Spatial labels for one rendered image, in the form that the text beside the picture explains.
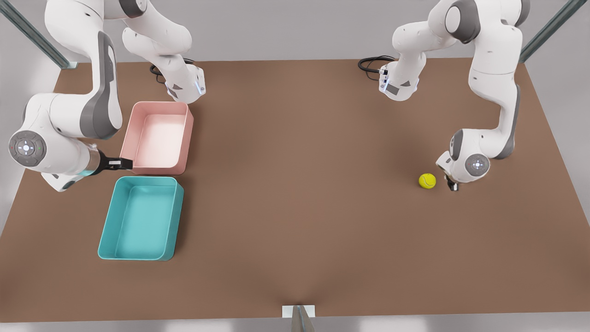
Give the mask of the pink rectangular tray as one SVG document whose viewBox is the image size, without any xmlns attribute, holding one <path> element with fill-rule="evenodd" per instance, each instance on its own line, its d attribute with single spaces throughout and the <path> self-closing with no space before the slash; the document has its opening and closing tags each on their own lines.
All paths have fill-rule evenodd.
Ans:
<svg viewBox="0 0 590 332">
<path fill-rule="evenodd" d="M 183 102 L 140 101 L 131 110 L 120 157 L 131 172 L 179 176 L 185 172 L 194 116 Z"/>
</svg>

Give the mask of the teal rectangular tray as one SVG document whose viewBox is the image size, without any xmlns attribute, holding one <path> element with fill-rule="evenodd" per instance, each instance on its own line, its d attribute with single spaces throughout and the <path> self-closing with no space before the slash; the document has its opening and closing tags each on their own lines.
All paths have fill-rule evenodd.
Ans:
<svg viewBox="0 0 590 332">
<path fill-rule="evenodd" d="M 173 177 L 118 179 L 98 256 L 125 261 L 170 260 L 175 252 L 184 194 L 183 187 Z"/>
</svg>

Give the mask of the silver frame post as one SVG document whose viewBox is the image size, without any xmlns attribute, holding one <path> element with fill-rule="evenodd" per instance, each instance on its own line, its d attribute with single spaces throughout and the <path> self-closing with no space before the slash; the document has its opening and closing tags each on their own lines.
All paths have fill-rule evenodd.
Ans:
<svg viewBox="0 0 590 332">
<path fill-rule="evenodd" d="M 525 44 L 520 53 L 519 63 L 525 63 L 586 2 L 588 0 L 567 0 L 557 13 Z"/>
<path fill-rule="evenodd" d="M 316 317 L 315 305 L 283 305 L 282 317 L 291 319 L 290 332 L 316 332 L 311 319 Z"/>
<path fill-rule="evenodd" d="M 8 0 L 0 0 L 0 13 L 62 70 L 76 69 Z"/>
</svg>

